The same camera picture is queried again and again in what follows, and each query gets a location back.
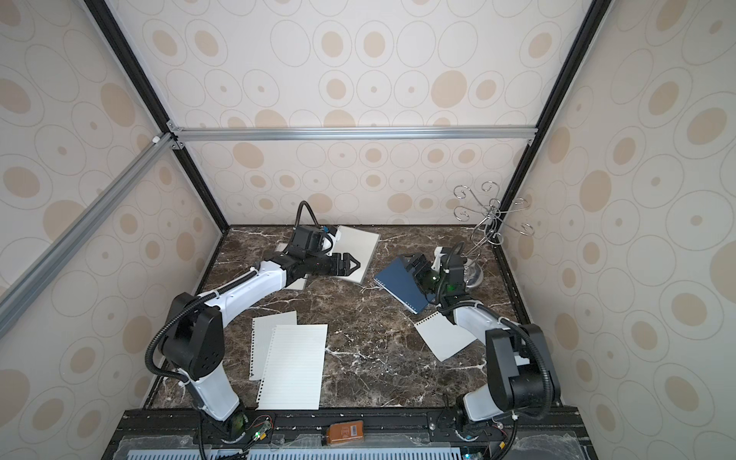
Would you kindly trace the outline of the large lined spiral notebook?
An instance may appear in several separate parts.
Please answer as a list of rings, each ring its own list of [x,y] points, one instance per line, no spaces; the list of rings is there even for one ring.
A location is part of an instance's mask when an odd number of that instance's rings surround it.
[[[360,263],[360,268],[346,278],[347,281],[362,285],[366,271],[368,270],[376,247],[379,242],[380,235],[358,228],[341,225],[337,228],[335,234],[335,246],[333,251],[336,253],[350,253]]]

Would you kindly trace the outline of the blue spiral notebook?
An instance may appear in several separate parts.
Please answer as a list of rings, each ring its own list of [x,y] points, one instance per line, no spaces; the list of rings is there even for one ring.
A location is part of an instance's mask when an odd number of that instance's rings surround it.
[[[374,280],[410,312],[421,314],[429,306],[429,301],[414,275],[406,268],[406,262],[406,257],[397,257]]]

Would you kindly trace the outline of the torn small lined page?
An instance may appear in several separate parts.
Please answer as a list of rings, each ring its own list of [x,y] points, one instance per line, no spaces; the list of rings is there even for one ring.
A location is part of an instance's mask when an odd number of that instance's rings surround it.
[[[448,360],[476,341],[472,333],[452,324],[440,312],[415,323],[414,327],[439,361]]]

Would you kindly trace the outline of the torn grid paper page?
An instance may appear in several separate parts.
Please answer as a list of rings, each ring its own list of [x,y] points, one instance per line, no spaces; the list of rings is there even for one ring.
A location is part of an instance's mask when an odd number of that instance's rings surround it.
[[[297,312],[284,312],[255,317],[252,320],[249,379],[260,381],[264,374],[274,329],[280,325],[296,325]]]

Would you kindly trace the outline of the torn lined paper page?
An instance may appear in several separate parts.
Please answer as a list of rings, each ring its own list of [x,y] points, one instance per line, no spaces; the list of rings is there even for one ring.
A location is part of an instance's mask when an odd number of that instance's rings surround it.
[[[328,326],[274,328],[257,397],[258,410],[317,410]]]

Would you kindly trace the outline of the small grid spiral notebook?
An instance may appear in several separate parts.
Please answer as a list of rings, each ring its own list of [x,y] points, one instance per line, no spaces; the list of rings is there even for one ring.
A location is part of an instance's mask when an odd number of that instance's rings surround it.
[[[296,262],[286,254],[286,248],[286,243],[278,243],[276,251],[272,257],[272,261],[275,264],[278,264],[278,266],[286,272],[285,289],[288,289],[289,291],[304,291],[306,287],[306,278],[304,276],[297,276]]]

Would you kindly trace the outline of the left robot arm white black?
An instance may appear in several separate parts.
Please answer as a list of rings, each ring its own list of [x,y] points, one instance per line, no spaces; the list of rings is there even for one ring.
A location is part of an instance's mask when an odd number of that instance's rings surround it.
[[[247,417],[224,371],[225,327],[263,298],[300,279],[348,277],[361,263],[335,244],[343,227],[299,225],[286,247],[229,283],[198,295],[181,293],[145,352],[151,373],[182,383],[201,417],[230,441],[243,436]]]

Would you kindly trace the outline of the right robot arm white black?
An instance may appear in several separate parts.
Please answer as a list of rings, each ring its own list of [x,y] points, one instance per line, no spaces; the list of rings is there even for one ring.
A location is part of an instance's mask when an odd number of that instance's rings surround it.
[[[458,400],[456,428],[505,415],[544,419],[560,398],[544,333],[539,326],[519,324],[473,297],[461,249],[460,243],[441,247],[432,262],[421,253],[400,257],[421,298],[485,346],[487,383]]]

